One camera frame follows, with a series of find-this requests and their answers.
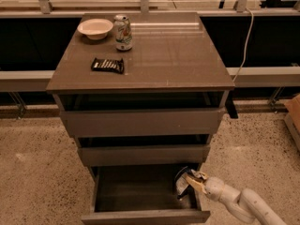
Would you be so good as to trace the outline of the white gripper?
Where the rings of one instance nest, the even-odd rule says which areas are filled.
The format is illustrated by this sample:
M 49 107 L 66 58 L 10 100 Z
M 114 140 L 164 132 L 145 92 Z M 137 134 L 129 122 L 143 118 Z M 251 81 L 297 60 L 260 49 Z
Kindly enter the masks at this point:
M 195 172 L 195 178 L 187 175 L 186 181 L 197 191 L 205 193 L 206 197 L 212 201 L 217 201 L 224 189 L 225 183 L 217 177 L 209 177 L 205 172 Z

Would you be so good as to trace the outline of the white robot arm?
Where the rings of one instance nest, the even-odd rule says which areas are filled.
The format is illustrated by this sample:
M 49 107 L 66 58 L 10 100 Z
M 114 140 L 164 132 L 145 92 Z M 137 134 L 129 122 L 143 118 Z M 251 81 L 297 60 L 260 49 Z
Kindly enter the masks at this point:
M 261 225 L 287 225 L 252 189 L 244 188 L 240 191 L 217 177 L 202 179 L 186 172 L 183 178 L 195 190 L 203 192 L 211 201 L 222 203 L 231 215 L 247 224 L 257 219 Z

